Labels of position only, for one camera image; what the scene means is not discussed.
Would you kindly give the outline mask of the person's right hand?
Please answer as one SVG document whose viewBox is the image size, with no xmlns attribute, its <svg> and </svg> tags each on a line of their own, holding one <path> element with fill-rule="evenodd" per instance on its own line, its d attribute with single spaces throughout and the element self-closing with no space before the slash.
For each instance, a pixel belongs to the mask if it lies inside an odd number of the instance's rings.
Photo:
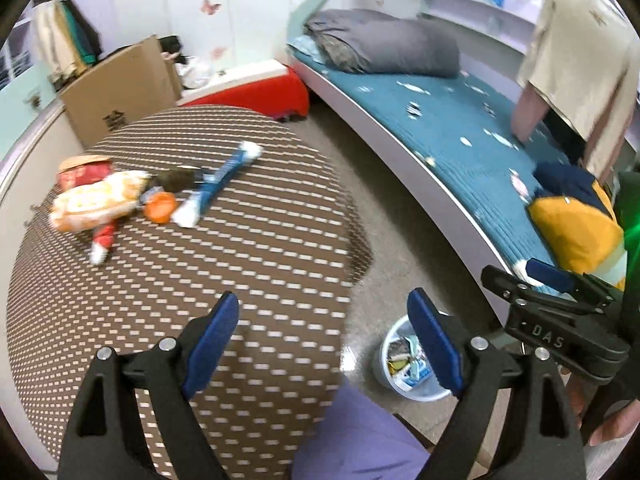
<svg viewBox="0 0 640 480">
<path fill-rule="evenodd" d="M 577 418 L 578 426 L 597 395 L 608 385 L 597 387 L 586 382 L 577 374 L 571 374 L 566 383 L 566 392 L 570 406 Z M 608 414 L 589 436 L 589 445 L 594 448 L 602 443 L 629 436 L 639 425 L 639 400 L 623 401 L 619 408 Z"/>
</svg>

